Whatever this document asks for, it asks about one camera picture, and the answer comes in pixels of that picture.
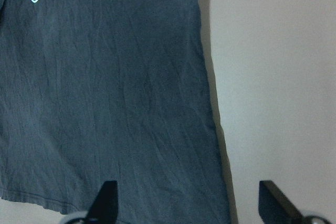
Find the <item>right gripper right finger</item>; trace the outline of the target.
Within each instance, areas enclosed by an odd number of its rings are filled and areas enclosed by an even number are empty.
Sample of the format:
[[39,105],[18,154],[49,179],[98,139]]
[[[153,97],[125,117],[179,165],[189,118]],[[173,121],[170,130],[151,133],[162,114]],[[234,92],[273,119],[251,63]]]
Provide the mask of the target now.
[[329,223],[326,218],[304,216],[271,180],[259,182],[258,212],[265,224]]

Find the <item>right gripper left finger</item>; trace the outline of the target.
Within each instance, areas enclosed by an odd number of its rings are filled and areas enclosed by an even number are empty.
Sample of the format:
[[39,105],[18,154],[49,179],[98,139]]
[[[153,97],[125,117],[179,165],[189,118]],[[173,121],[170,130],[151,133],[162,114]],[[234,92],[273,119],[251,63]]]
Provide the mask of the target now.
[[66,215],[60,223],[109,223],[117,222],[118,183],[105,181],[88,211],[78,211]]

